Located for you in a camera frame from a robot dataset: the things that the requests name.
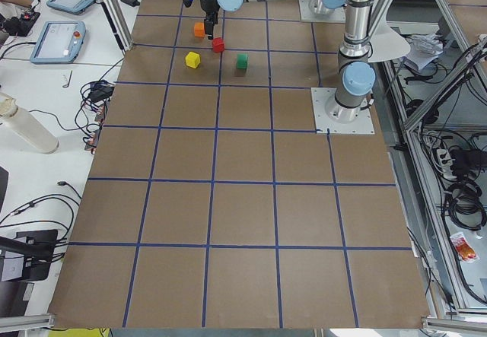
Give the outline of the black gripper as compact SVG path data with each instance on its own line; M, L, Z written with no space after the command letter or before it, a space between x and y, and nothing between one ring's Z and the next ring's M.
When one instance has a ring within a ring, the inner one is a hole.
M219 5L217 0L200 0L200 6L205 12L204 30L209 40L214 39L214 28L218 23Z

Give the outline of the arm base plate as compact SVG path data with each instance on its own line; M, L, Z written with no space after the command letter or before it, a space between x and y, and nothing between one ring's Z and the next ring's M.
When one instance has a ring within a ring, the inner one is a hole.
M346 0L299 0L301 20L344 24Z
M336 135L374 135L374 124L366 99L356 108L341 107L334 87L312 87L315 132Z

